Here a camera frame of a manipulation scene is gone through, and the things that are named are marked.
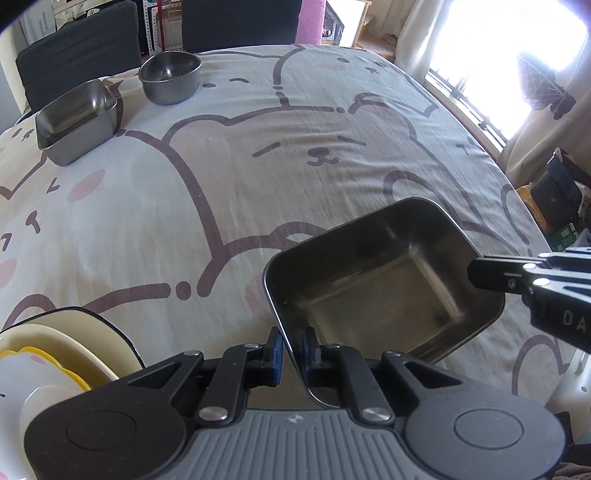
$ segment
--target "pink cheek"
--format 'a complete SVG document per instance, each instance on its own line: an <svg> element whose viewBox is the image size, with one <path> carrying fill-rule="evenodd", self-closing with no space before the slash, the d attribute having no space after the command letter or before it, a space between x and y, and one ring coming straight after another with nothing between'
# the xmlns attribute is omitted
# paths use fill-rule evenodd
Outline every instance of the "pink cheek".
<svg viewBox="0 0 591 480"><path fill-rule="evenodd" d="M6 287L8 282L10 282L12 276L14 275L14 271L17 269L17 259L16 258L9 258L5 262L0 264L0 288Z"/></svg>
<svg viewBox="0 0 591 480"><path fill-rule="evenodd" d="M70 190L66 200L71 203L78 202L79 200L88 197L88 195L94 192L103 182L105 173L104 170L97 170L84 177Z"/></svg>
<svg viewBox="0 0 591 480"><path fill-rule="evenodd" d="M43 358L41 358L38 355L31 355L31 360L33 360L34 362L36 362L38 364L45 365L45 360L43 360Z"/></svg>
<svg viewBox="0 0 591 480"><path fill-rule="evenodd" d="M275 322L271 313L271 308L262 289L260 277L253 278L246 284L244 289L246 303L252 314L259 319L263 319L267 324L274 326Z"/></svg>

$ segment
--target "gray gripper base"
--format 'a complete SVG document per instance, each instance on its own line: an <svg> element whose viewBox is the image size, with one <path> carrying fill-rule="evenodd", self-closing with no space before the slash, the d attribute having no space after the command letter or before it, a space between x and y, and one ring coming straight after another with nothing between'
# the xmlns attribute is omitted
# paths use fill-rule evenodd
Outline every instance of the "gray gripper base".
<svg viewBox="0 0 591 480"><path fill-rule="evenodd" d="M362 427L344 410L247 410L201 430L158 480L433 480L396 436Z"/></svg>

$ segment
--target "pink post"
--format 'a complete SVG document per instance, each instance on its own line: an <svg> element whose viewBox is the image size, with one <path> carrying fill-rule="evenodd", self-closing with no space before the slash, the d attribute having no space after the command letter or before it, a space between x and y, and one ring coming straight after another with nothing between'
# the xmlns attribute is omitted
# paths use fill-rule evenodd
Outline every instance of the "pink post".
<svg viewBox="0 0 591 480"><path fill-rule="evenodd" d="M295 43L317 45L322 37L326 0L302 0Z"/></svg>

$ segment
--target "bed sheet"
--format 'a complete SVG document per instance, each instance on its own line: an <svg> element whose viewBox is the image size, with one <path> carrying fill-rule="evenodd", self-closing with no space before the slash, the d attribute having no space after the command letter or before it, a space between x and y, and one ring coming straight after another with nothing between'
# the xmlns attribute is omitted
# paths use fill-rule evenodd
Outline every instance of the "bed sheet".
<svg viewBox="0 0 591 480"><path fill-rule="evenodd" d="M410 196L444 207L483 254L548 246L494 161L413 79L377 55L262 46L202 55L187 102L147 102L137 72L110 79L120 130L66 168L34 119L0 137L0 326L80 305L147 364L264 340L261 273L281 249ZM545 402L573 349L508 296L445 368ZM305 406L287 365L256 405Z"/></svg>

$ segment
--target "wooden shelf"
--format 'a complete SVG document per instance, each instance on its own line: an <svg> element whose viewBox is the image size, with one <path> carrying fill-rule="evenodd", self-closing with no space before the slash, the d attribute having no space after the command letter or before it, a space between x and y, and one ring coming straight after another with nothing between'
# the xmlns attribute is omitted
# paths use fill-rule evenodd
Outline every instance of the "wooden shelf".
<svg viewBox="0 0 591 480"><path fill-rule="evenodd" d="M373 51L374 53L377 53L381 57L391 62L393 62L395 59L394 52L396 51L396 47L394 45L390 45L381 38L372 35L368 31L363 32L359 36L357 45L361 48L364 48L365 50Z"/></svg>

